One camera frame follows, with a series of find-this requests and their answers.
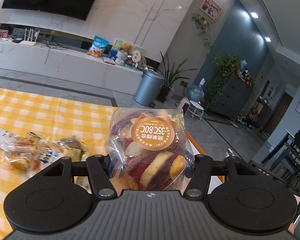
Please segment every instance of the orange sticker label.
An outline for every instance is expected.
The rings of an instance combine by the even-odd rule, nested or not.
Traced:
[[[168,116],[146,117],[142,114],[139,118],[131,120],[132,139],[143,149],[159,151],[167,148],[174,140],[175,122]]]

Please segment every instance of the black plant pot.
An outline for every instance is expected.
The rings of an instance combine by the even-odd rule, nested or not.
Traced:
[[[159,95],[157,96],[157,100],[164,103],[166,101],[166,97],[169,94],[170,88],[166,86],[162,86]]]

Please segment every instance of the door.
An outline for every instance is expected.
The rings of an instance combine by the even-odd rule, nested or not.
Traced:
[[[266,123],[265,127],[263,128],[264,131],[266,131],[268,134],[272,134],[272,132],[277,127],[282,117],[286,113],[292,99],[293,98],[291,96],[289,96],[286,92],[284,92],[276,109],[274,110],[269,121]]]

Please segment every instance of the tablecloth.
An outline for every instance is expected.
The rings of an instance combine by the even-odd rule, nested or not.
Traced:
[[[77,135],[89,154],[106,154],[104,148],[115,107],[0,88],[0,127],[25,136],[27,132],[51,135],[52,140]],[[0,160],[3,151],[0,149]],[[12,231],[3,212],[6,195],[27,177],[0,166],[0,239]]]

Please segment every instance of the trash can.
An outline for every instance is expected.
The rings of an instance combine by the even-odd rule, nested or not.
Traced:
[[[134,100],[143,106],[149,106],[158,95],[163,82],[164,77],[162,74],[147,70],[143,73],[143,79]]]

